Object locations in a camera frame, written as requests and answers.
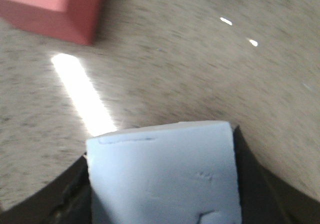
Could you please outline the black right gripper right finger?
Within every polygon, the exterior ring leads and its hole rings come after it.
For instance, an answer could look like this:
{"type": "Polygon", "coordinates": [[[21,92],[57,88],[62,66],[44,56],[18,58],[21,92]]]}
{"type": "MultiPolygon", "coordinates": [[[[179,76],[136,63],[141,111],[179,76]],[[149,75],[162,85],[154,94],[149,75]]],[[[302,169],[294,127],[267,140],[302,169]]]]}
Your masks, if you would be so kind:
{"type": "Polygon", "coordinates": [[[319,223],[320,204],[264,168],[233,130],[243,223],[319,223]]]}

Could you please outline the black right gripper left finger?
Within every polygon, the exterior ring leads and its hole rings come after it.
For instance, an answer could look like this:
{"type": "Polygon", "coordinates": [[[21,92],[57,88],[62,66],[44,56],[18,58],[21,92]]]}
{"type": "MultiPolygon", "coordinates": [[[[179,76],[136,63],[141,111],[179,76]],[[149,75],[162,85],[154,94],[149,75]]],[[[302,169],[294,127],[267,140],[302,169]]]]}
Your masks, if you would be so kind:
{"type": "Polygon", "coordinates": [[[1,223],[92,223],[91,187],[82,155],[40,191],[1,213],[1,223]]]}

